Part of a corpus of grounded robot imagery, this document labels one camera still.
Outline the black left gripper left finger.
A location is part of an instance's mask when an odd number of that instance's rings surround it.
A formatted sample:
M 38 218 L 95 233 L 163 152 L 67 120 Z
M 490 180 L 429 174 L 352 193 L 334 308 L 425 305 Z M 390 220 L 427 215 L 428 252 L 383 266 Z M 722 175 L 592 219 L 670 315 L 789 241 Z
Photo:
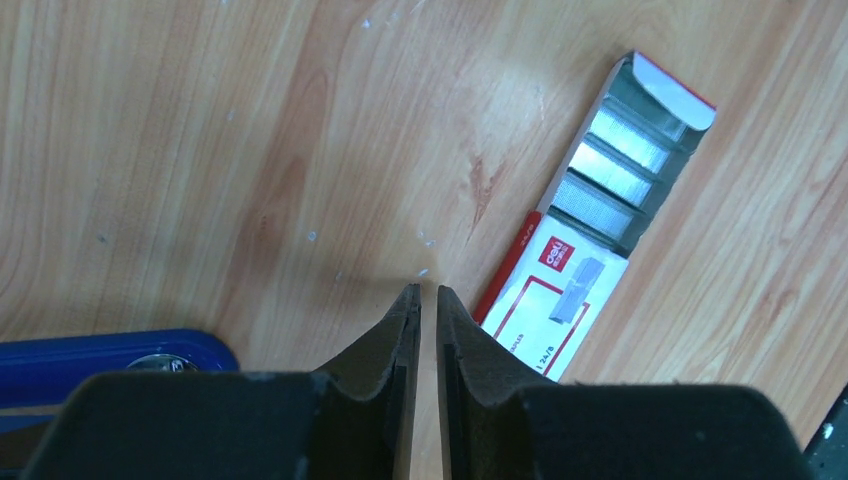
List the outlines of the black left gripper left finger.
M 421 288 L 310 372 L 109 373 L 48 427 L 25 479 L 405 479 Z

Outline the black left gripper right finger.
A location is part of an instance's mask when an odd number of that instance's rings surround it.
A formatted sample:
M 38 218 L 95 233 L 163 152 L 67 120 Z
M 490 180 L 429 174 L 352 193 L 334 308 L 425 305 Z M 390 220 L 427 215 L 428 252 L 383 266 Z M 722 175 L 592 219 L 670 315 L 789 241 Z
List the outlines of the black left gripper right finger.
M 741 385 L 561 385 L 437 293 L 447 479 L 809 479 L 782 413 Z

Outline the blue black stapler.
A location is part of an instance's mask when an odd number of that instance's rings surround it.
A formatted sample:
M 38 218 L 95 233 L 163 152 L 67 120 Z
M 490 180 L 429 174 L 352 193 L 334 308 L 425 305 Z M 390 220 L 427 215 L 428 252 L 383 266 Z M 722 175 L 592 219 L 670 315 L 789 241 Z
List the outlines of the blue black stapler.
M 193 329 L 62 337 L 1 344 L 1 475 L 26 467 L 51 414 L 15 408 L 60 405 L 89 377 L 119 370 L 237 371 L 239 362 L 216 336 Z

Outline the staple box with staples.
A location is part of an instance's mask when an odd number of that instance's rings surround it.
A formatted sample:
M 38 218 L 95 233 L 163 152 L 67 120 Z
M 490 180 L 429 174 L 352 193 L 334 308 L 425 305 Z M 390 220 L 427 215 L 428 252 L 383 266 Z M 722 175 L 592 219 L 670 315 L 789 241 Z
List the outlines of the staple box with staples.
M 713 104 L 644 53 L 621 57 L 474 321 L 559 380 L 715 117 Z

